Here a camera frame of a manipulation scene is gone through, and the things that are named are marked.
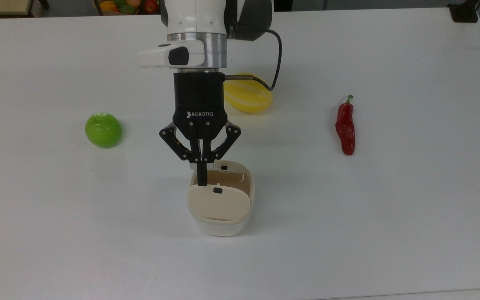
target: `tomato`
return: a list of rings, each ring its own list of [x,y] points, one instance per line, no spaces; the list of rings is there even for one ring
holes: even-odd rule
[[[86,121],[84,131],[88,140],[101,148],[114,146],[122,136],[122,126],[118,119],[104,112],[92,115]]]
[[[160,6],[156,0],[145,0],[142,6],[142,13],[145,15],[156,15],[160,13]]]

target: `container lid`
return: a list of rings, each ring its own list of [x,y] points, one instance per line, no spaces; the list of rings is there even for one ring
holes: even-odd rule
[[[238,220],[249,213],[249,196],[236,188],[221,185],[188,188],[188,209],[210,220]]]

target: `logo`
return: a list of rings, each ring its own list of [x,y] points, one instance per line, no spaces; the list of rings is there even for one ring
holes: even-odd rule
[[[214,112],[186,112],[186,118],[214,116]]]

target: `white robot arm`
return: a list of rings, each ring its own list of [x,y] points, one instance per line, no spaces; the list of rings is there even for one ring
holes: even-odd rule
[[[162,0],[167,42],[138,54],[143,67],[176,68],[175,114],[160,136],[196,170],[197,182],[207,185],[207,170],[221,159],[240,135],[223,108],[219,71],[227,67],[227,39],[256,40],[272,23],[272,0]],[[227,138],[212,150],[211,142],[225,127]],[[190,150],[177,137],[190,142]]]

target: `cable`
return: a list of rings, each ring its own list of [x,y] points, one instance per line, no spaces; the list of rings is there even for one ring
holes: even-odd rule
[[[226,75],[225,80],[255,80],[259,84],[262,84],[265,89],[268,91],[272,91],[273,88],[269,87],[267,83],[264,82],[264,80],[258,78],[257,76],[253,75]]]
[[[253,26],[249,26],[249,25],[246,25],[246,24],[243,24],[243,23],[240,23],[234,19],[231,19],[229,18],[230,21],[235,24],[235,25],[238,25],[240,27],[244,27],[246,29],[251,29],[251,30],[257,30],[259,32],[267,32],[267,33],[271,33],[275,36],[275,38],[277,38],[277,42],[279,43],[279,56],[278,56],[278,59],[277,59],[277,68],[275,69],[275,76],[274,76],[274,80],[272,82],[272,86],[269,87],[263,80],[261,80],[260,78],[257,78],[257,77],[253,77],[253,78],[241,78],[241,79],[236,79],[236,80],[255,80],[257,81],[258,83],[262,84],[268,91],[273,91],[274,87],[275,87],[275,84],[277,83],[277,78],[279,76],[279,71],[280,71],[280,61],[281,61],[281,57],[282,57],[282,52],[283,52],[283,43],[282,41],[280,40],[280,36],[278,33],[274,32],[272,29],[263,29],[263,28],[258,28],[258,27],[253,27]],[[234,80],[232,79],[232,77],[229,77],[229,76],[225,76],[225,80]]]

